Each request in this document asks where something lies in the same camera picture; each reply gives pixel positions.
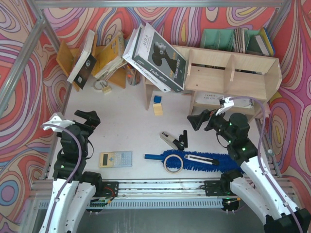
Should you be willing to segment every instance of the red wire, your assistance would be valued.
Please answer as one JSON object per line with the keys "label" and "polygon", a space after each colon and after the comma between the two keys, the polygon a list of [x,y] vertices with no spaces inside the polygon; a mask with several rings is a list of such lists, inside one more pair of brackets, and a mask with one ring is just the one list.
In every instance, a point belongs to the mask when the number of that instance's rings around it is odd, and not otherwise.
{"label": "red wire", "polygon": [[112,193],[112,196],[115,197],[115,193],[112,191],[111,188],[105,187],[104,189],[108,189]]}

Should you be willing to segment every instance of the blue handle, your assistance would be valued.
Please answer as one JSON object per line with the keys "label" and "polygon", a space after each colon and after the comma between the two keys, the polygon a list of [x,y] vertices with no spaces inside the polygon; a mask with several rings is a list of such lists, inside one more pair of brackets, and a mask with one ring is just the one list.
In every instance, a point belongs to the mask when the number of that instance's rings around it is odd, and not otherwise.
{"label": "blue handle", "polygon": [[145,154],[145,159],[163,160],[163,156],[158,154]]}

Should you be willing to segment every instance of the tape roll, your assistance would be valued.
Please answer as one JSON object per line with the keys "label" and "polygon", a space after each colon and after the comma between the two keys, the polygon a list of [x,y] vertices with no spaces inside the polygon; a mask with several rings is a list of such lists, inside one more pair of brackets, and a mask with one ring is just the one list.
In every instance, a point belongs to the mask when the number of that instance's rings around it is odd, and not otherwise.
{"label": "tape roll", "polygon": [[[177,171],[171,171],[171,170],[169,170],[169,169],[167,168],[167,166],[166,166],[167,160],[168,160],[169,158],[172,158],[172,157],[176,157],[176,158],[179,159],[180,162],[181,162],[181,166],[180,166],[180,168],[179,168]],[[167,157],[165,158],[163,165],[164,165],[164,169],[165,169],[167,172],[169,172],[169,173],[171,173],[171,174],[176,174],[176,173],[180,172],[180,171],[183,169],[184,162],[183,162],[183,160],[182,160],[178,155],[176,155],[176,154],[170,154],[169,156],[167,156]]]}

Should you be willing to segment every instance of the black clip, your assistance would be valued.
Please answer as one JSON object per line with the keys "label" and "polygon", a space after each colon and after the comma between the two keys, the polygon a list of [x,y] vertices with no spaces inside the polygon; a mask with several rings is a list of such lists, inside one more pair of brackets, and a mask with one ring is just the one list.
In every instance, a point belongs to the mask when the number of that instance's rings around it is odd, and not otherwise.
{"label": "black clip", "polygon": [[179,141],[184,144],[185,148],[188,148],[188,133],[187,130],[184,130],[184,134],[179,136]]}

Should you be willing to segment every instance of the thick gray book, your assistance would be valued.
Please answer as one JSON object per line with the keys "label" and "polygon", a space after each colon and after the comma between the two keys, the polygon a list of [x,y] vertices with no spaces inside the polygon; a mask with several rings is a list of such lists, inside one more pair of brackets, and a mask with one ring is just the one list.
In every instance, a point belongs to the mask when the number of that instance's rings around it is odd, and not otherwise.
{"label": "thick gray book", "polygon": [[173,91],[184,90],[186,59],[148,23],[140,31],[132,59]]}

